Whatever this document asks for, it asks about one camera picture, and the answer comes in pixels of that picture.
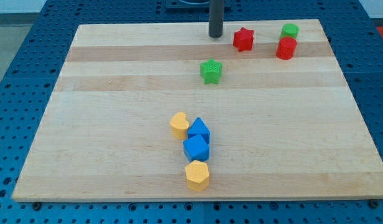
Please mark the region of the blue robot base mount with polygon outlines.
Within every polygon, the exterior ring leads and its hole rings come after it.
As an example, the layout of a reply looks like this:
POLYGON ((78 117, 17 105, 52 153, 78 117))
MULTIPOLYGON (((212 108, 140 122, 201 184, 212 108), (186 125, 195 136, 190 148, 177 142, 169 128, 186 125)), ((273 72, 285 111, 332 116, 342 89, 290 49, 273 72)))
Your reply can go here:
MULTIPOLYGON (((224 13, 232 8, 232 1, 229 0, 223 0, 221 6, 218 6, 219 1, 215 3, 214 12, 224 13)), ((164 0, 163 5, 166 11, 209 11, 212 8, 210 0, 164 0)))

